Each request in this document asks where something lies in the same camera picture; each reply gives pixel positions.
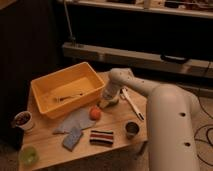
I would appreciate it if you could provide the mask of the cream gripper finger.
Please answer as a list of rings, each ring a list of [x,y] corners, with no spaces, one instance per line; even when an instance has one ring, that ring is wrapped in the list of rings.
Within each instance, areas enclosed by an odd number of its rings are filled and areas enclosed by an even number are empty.
[[[101,100],[99,103],[98,103],[98,107],[100,109],[105,109],[109,106],[109,102],[106,101],[106,100]]]

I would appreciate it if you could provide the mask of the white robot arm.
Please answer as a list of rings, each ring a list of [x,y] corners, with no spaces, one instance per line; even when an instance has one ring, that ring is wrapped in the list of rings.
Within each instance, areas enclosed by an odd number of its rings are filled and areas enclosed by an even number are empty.
[[[200,171],[191,116],[200,111],[193,93],[174,84],[140,79],[130,69],[113,68],[102,99],[109,102],[124,86],[147,98],[150,171]]]

